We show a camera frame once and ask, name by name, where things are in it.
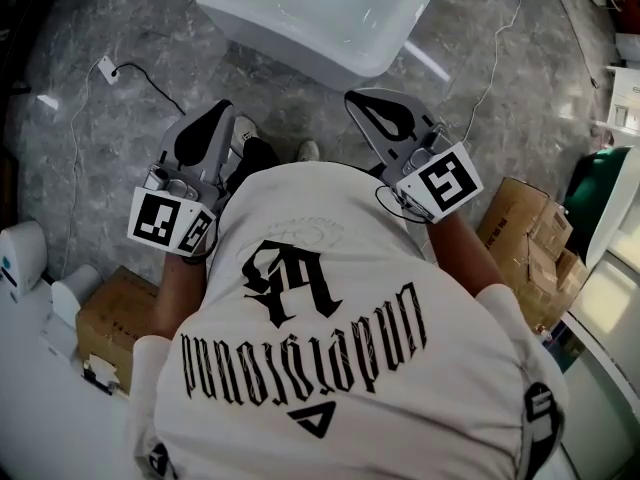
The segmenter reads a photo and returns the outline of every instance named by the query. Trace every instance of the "sneaker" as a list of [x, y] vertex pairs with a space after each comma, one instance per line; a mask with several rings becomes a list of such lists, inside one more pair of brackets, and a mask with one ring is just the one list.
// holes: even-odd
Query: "sneaker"
[[308, 140], [298, 150], [298, 154], [296, 155], [296, 162], [319, 162], [320, 161], [320, 149], [318, 145], [312, 141]]
[[233, 127], [233, 141], [231, 149], [242, 158], [244, 144], [252, 137], [258, 136], [258, 128], [256, 124], [245, 116], [237, 116], [236, 124]]

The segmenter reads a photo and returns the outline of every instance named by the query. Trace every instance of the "power outlet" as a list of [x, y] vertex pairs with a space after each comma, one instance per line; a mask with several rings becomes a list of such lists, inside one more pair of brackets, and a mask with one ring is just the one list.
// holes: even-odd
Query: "power outlet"
[[111, 62], [111, 59], [107, 55], [100, 59], [100, 62], [98, 62], [98, 68], [107, 79], [107, 82], [109, 82], [109, 85], [115, 84], [118, 81], [118, 78], [120, 78], [120, 73], [118, 72], [116, 72], [115, 76], [113, 75], [113, 72], [116, 70], [116, 66]]

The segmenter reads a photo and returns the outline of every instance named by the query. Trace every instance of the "floor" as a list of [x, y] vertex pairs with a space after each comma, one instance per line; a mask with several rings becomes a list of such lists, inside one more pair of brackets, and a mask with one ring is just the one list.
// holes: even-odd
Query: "floor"
[[[420, 97], [462, 139], [490, 79], [494, 33], [519, 0], [432, 0], [410, 42], [379, 86]], [[600, 146], [591, 119], [608, 107], [603, 66], [617, 59], [606, 11], [589, 0], [564, 0], [581, 37], [594, 90], [559, 0], [522, 0], [499, 39], [493, 88], [478, 108], [467, 141], [486, 186], [465, 207], [477, 224], [503, 176], [515, 176], [562, 200], [577, 159]], [[5, 130], [20, 162], [19, 212], [45, 229], [49, 273], [82, 263], [109, 275], [123, 264], [160, 279], [162, 254], [126, 238], [133, 188], [178, 118], [135, 71], [109, 86], [96, 70], [90, 100], [75, 121], [79, 148], [77, 205], [71, 219], [74, 145], [69, 127], [92, 63], [103, 54], [135, 61], [185, 109], [228, 98], [255, 120], [283, 161], [314, 139], [324, 159], [369, 167], [373, 153], [350, 121], [342, 95], [247, 48], [227, 41], [194, 0], [57, 0], [29, 59], [34, 92], [14, 98]], [[423, 227], [412, 234], [426, 242]], [[429, 256], [429, 247], [424, 247]]]

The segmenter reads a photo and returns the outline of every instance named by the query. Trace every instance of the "black pants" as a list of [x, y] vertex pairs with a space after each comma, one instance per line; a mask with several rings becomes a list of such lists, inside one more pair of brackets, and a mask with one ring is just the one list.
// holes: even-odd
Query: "black pants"
[[[227, 180], [227, 191], [231, 195], [236, 193], [236, 190], [240, 188], [240, 185], [249, 176], [256, 172], [265, 171], [272, 167], [280, 165], [280, 160], [273, 151], [273, 148], [265, 141], [252, 137], [247, 139], [244, 143], [244, 151], [242, 160], [238, 164], [237, 169], [233, 172]], [[364, 173], [367, 173], [374, 178], [379, 178], [384, 170], [384, 164], [379, 164], [369, 171], [358, 169]]]

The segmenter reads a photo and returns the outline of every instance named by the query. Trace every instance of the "white cable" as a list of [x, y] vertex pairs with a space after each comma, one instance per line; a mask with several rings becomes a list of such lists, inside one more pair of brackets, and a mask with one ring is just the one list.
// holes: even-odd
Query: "white cable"
[[496, 61], [493, 63], [493, 69], [491, 70], [491, 80], [489, 81], [489, 86], [487, 87], [487, 90], [484, 91], [482, 98], [480, 98], [480, 101], [478, 101], [478, 103], [476, 103], [476, 106], [473, 107], [473, 112], [471, 112], [471, 121], [469, 121], [469, 126], [467, 127], [467, 133], [464, 134], [464, 139], [462, 139], [463, 144], [467, 141], [467, 137], [469, 137], [469, 132], [471, 131], [471, 127], [473, 126], [473, 119], [476, 117], [476, 110], [480, 105], [482, 105], [482, 102], [487, 97], [487, 94], [489, 94], [489, 91], [493, 86], [493, 78], [496, 74], [496, 68], [498, 67], [498, 35], [503, 30], [507, 30], [513, 27], [513, 24], [515, 23], [516, 18], [518, 17], [518, 12], [520, 11], [521, 5], [522, 5], [522, 0], [518, 0], [518, 7], [516, 7], [516, 12], [513, 14], [513, 18], [511, 18], [511, 23], [500, 27], [498, 30], [496, 30], [496, 33], [493, 35], [493, 39], [496, 44]]
[[64, 274], [67, 271], [67, 260], [69, 259], [69, 242], [71, 241], [71, 223], [73, 222], [73, 212], [76, 209], [76, 199], [77, 199], [77, 192], [78, 192], [78, 175], [76, 173], [76, 166], [78, 164], [79, 145], [78, 145], [78, 138], [76, 137], [76, 131], [73, 129], [73, 122], [75, 121], [76, 117], [78, 117], [80, 112], [84, 110], [84, 107], [89, 102], [89, 75], [91, 75], [93, 68], [95, 68], [98, 65], [98, 62], [100, 62], [101, 59], [102, 57], [96, 60], [92, 64], [92, 66], [89, 68], [89, 71], [87, 71], [87, 76], [84, 79], [84, 88], [85, 88], [84, 102], [82, 103], [78, 111], [71, 118], [71, 135], [73, 136], [73, 144], [76, 149], [75, 155], [73, 158], [73, 198], [71, 202], [71, 212], [69, 213], [69, 230], [67, 232], [67, 245], [65, 246], [65, 250], [64, 250], [64, 264], [62, 266], [62, 275], [60, 276], [60, 279], [64, 279]]

